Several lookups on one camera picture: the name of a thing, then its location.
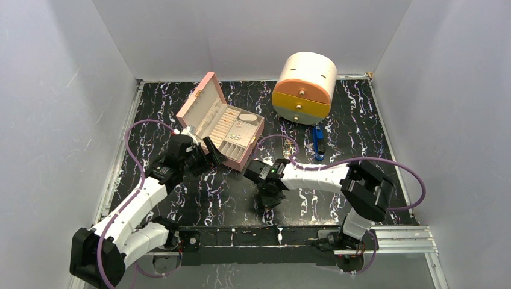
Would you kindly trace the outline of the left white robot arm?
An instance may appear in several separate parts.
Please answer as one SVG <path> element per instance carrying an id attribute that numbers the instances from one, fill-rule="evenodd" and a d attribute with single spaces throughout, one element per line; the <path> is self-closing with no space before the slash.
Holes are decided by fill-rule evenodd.
<path id="1" fill-rule="evenodd" d="M 146 253 L 177 248 L 180 235 L 171 221 L 158 217 L 141 229 L 138 225 L 186 174 L 199 176 L 227 160 L 210 137 L 199 139 L 190 127 L 172 135 L 163 155 L 142 171 L 138 188 L 93 227 L 74 233 L 70 274 L 96 288 L 114 288 Z"/>

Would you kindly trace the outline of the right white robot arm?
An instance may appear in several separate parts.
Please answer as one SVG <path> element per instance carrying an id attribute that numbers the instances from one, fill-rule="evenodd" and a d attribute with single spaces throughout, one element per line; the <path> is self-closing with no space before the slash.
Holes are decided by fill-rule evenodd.
<path id="1" fill-rule="evenodd" d="M 373 225 L 386 218 L 395 183 L 366 160 L 327 167 L 292 164 L 277 159 L 268 164 L 251 160 L 244 176 L 255 183 L 265 209 L 271 210 L 291 190 L 320 190 L 341 194 L 351 205 L 337 234 L 319 237 L 312 244 L 320 250 L 356 249 Z"/>

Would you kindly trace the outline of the pink jewelry box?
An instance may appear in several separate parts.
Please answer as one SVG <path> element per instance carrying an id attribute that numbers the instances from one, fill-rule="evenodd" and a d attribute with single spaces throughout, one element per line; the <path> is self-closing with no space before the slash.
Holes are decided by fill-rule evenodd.
<path id="1" fill-rule="evenodd" d="M 240 121 L 242 113 L 257 115 L 257 121 Z M 265 125 L 263 116 L 227 103 L 214 72 L 205 75 L 176 117 L 183 128 L 194 126 L 200 139 L 210 137 L 228 158 L 224 165 L 238 172 L 245 167 Z"/>

